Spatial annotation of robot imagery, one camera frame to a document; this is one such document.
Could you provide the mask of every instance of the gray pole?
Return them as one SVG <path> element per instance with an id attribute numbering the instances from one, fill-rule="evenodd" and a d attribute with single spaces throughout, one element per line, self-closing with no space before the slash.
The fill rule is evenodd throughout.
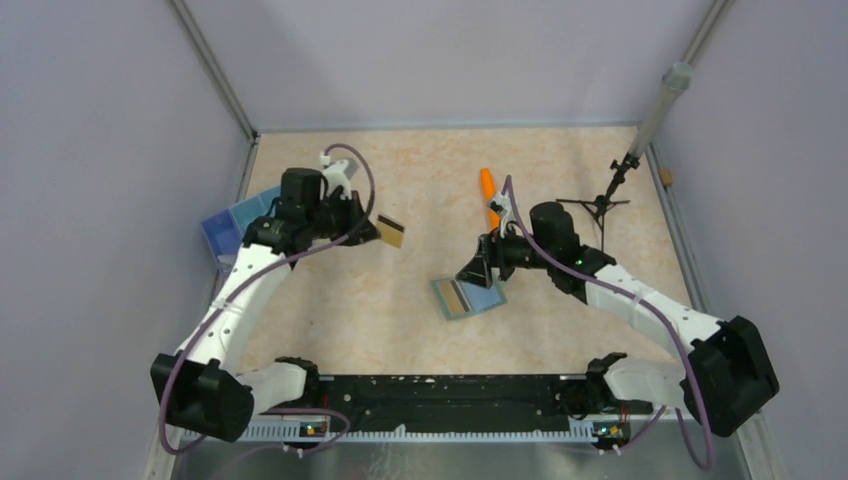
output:
<path id="1" fill-rule="evenodd" d="M 639 158 L 645 153 L 648 144 L 654 139 L 657 129 L 665 119 L 665 115 L 668 113 L 672 104 L 674 104 L 674 101 L 689 88 L 695 64 L 701 58 L 701 54 L 704 53 L 707 43 L 709 43 L 715 33 L 716 26 L 724 18 L 724 15 L 730 9 L 730 6 L 733 5 L 733 2 L 734 0 L 713 1 L 712 6 L 707 11 L 707 15 L 701 22 L 701 26 L 698 27 L 698 31 L 695 32 L 695 36 L 689 43 L 689 47 L 686 49 L 686 53 L 683 54 L 680 62 L 672 65 L 668 69 L 668 72 L 663 75 L 662 89 L 654 100 L 653 105 L 651 105 L 650 113 L 648 113 L 648 116 L 639 125 L 636 138 L 633 139 L 633 143 L 630 144 L 630 148 L 627 150 L 627 156 L 635 159 L 636 165 L 638 165 Z"/>
<path id="2" fill-rule="evenodd" d="M 639 131 L 636 132 L 633 143 L 627 149 L 628 156 L 633 157 L 637 161 L 639 158 L 642 158 L 642 154 L 645 153 L 648 144 L 653 140 L 654 134 L 657 132 L 660 123 L 665 119 L 665 115 L 668 113 L 671 105 L 689 88 L 689 83 L 692 80 L 692 74 L 694 72 L 695 69 L 692 66 L 678 62 L 672 65 L 668 69 L 668 72 L 663 75 L 662 89 L 651 106 L 651 112 L 648 113 L 648 116 L 639 125 Z"/>
<path id="3" fill-rule="evenodd" d="M 698 27 L 698 31 L 692 38 L 689 48 L 686 49 L 686 53 L 684 53 L 680 58 L 681 63 L 688 63 L 693 67 L 695 66 L 701 58 L 701 54 L 704 52 L 704 48 L 706 48 L 707 43 L 709 43 L 712 38 L 716 26 L 722 18 L 724 18 L 727 11 L 730 10 L 730 6 L 733 5 L 733 2 L 734 0 L 713 1 L 713 5 L 707 11 L 704 21 L 701 22 L 701 26 Z"/>

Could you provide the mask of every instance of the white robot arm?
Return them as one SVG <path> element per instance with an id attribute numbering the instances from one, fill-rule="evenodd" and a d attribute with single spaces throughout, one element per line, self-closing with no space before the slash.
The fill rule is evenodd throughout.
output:
<path id="1" fill-rule="evenodd" d="M 297 359 L 281 358 L 243 375 L 232 372 L 271 295 L 296 266 L 287 259 L 302 256 L 316 239 L 354 246 L 380 237 L 358 192 L 351 190 L 358 165 L 347 159 L 330 162 L 326 156 L 322 165 L 320 171 L 290 168 L 283 173 L 273 215 L 250 224 L 235 265 L 203 320 L 176 354 L 160 354 L 153 362 L 150 375 L 160 405 L 166 404 L 168 424 L 234 441 L 251 417 L 303 394 L 307 372 Z"/>
<path id="2" fill-rule="evenodd" d="M 642 300 L 650 303 L 679 337 L 716 435 L 731 435 L 777 394 L 777 377 L 762 338 L 749 320 L 723 321 L 681 305 L 639 281 L 611 256 L 581 245 L 571 216 L 559 203 L 545 202 L 530 210 L 533 238 L 547 256 L 583 279 L 552 265 L 516 232 L 512 205 L 504 195 L 493 198 L 492 208 L 501 216 L 500 228 L 478 238 L 477 252 L 457 280 L 489 288 L 494 282 L 493 269 L 498 270 L 501 281 L 516 268 L 547 270 L 559 290 L 616 315 L 679 360 L 669 328 Z M 592 407 L 612 400 L 642 400 L 686 408 L 700 421 L 679 361 L 651 362 L 613 353 L 590 362 L 586 380 L 576 382 L 575 389 L 563 397 L 571 402 L 567 410 L 578 415 L 597 411 Z"/>

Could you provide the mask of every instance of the black tripod stand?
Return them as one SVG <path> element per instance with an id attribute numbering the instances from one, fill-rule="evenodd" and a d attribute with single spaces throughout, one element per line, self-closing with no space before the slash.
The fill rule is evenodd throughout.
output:
<path id="1" fill-rule="evenodd" d="M 557 202 L 560 203 L 583 205 L 583 208 L 589 212 L 589 215 L 592 216 L 592 219 L 601 229 L 601 251 L 604 251 L 604 218 L 607 212 L 612 210 L 616 205 L 630 203 L 630 200 L 612 201 L 612 194 L 615 193 L 619 185 L 624 183 L 624 174 L 628 170 L 639 168 L 639 159 L 642 158 L 642 154 L 654 137 L 666 113 L 668 113 L 668 109 L 689 88 L 692 72 L 693 69 L 691 66 L 685 63 L 675 63 L 663 75 L 660 93 L 654 100 L 650 113 L 642 121 L 642 124 L 639 125 L 636 137 L 630 144 L 630 148 L 627 149 L 627 155 L 624 156 L 624 160 L 621 163 L 613 160 L 612 165 L 610 165 L 610 169 L 615 170 L 615 174 L 612 176 L 609 187 L 607 187 L 607 193 L 598 195 L 594 200 L 557 199 Z"/>
<path id="2" fill-rule="evenodd" d="M 589 212 L 589 215 L 592 216 L 592 220 L 595 221 L 598 228 L 601 230 L 602 252 L 604 251 L 604 218 L 606 217 L 607 212 L 615 208 L 616 205 L 630 203 L 630 200 L 613 201 L 611 198 L 616 189 L 618 189 L 618 186 L 624 183 L 624 174 L 631 168 L 634 170 L 639 168 L 639 158 L 630 155 L 630 153 L 624 156 L 624 160 L 622 160 L 621 163 L 618 163 L 618 160 L 613 160 L 612 165 L 610 165 L 610 169 L 615 170 L 615 174 L 612 176 L 612 180 L 607 187 L 607 192 L 603 195 L 598 195 L 594 200 L 569 200 L 557 198 L 557 202 L 559 203 L 582 205 L 583 208 Z"/>

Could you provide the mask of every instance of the small card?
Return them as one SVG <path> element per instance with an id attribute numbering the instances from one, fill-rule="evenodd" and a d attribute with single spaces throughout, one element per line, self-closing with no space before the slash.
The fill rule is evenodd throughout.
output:
<path id="1" fill-rule="evenodd" d="M 430 284 L 448 320 L 477 315 L 506 303 L 506 296 L 499 283 L 488 289 L 458 282 L 454 278 L 433 280 Z"/>
<path id="2" fill-rule="evenodd" d="M 382 214 L 377 215 L 377 230 L 380 232 L 380 239 L 389 245 L 400 248 L 403 244 L 406 227 L 391 218 Z"/>

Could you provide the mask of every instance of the blue box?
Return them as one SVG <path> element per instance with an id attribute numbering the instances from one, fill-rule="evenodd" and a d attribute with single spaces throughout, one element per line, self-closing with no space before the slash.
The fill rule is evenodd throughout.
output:
<path id="1" fill-rule="evenodd" d="M 265 215 L 279 196 L 279 186 L 269 188 L 200 222 L 221 273 L 229 273 L 233 267 L 241 239 L 250 223 L 256 217 Z"/>

